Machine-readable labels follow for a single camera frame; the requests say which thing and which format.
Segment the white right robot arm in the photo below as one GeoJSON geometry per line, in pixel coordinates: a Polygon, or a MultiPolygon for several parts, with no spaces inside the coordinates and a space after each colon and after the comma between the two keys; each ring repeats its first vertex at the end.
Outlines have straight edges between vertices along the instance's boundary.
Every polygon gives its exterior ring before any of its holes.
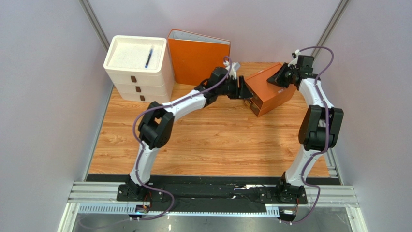
{"type": "Polygon", "coordinates": [[[336,145],[344,112],[326,97],[320,77],[313,72],[314,57],[292,54],[267,82],[288,88],[294,85],[308,106],[298,133],[301,144],[291,167],[276,186],[276,198],[281,203],[295,202],[304,193],[305,181],[317,159],[336,145]]]}

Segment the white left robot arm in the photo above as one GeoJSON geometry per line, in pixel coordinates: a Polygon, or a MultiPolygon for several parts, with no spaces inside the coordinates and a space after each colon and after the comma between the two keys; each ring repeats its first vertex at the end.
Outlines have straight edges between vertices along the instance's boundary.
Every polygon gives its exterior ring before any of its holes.
{"type": "Polygon", "coordinates": [[[208,79],[188,94],[162,104],[154,101],[136,118],[132,130],[139,142],[138,156],[127,181],[118,188],[117,201],[141,201],[148,195],[154,160],[160,148],[169,142],[174,123],[214,103],[218,96],[244,100],[252,98],[253,93],[244,77],[236,76],[233,67],[216,67],[208,79]]]}

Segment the orange drawer cabinet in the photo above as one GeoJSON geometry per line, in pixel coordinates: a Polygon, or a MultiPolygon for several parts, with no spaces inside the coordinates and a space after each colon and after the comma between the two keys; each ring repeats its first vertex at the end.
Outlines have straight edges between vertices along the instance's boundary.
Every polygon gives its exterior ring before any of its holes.
{"type": "Polygon", "coordinates": [[[289,101],[296,92],[296,87],[293,85],[282,88],[267,82],[267,79],[279,71],[282,65],[281,62],[276,62],[245,78],[246,85],[253,97],[244,100],[244,102],[257,117],[261,117],[289,101]]]}

